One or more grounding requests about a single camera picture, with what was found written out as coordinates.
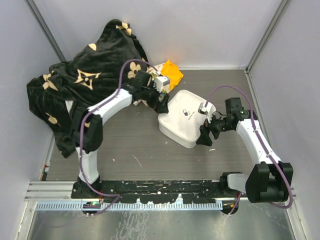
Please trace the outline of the grey medicine kit case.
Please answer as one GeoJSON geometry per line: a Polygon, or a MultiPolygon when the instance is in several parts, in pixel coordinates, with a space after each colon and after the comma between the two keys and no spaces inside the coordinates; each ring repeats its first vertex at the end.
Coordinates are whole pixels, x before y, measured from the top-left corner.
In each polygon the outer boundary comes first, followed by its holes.
{"type": "Polygon", "coordinates": [[[168,103],[168,113],[158,115],[159,130],[181,146],[191,149],[196,146],[200,126],[207,116],[198,112],[206,100],[188,90],[180,90],[168,103]]]}

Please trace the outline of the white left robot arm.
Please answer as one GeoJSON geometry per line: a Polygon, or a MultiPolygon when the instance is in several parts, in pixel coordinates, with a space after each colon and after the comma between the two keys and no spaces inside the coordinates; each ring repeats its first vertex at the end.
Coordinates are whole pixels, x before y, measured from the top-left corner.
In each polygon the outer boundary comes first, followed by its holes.
{"type": "Polygon", "coordinates": [[[76,109],[70,133],[79,161],[77,183],[88,198],[97,197],[101,191],[97,154],[103,142],[104,124],[139,100],[145,101],[156,113],[167,114],[169,92],[169,77],[139,71],[130,83],[124,83],[109,97],[90,107],[76,109]]]}

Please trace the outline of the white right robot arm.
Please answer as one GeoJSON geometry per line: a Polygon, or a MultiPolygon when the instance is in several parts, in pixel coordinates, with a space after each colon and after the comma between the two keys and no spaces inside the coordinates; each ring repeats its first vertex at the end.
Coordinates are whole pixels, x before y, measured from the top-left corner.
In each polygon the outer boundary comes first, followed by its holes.
{"type": "Polygon", "coordinates": [[[217,111],[208,102],[199,105],[198,112],[205,115],[199,127],[198,145],[212,146],[221,133],[236,131],[244,142],[253,162],[249,175],[224,172],[219,179],[219,191],[231,197],[236,191],[245,194],[251,203],[284,203],[292,201],[291,182],[293,167],[283,162],[266,140],[254,111],[242,106],[241,99],[225,100],[226,113],[216,117],[217,111]]]}

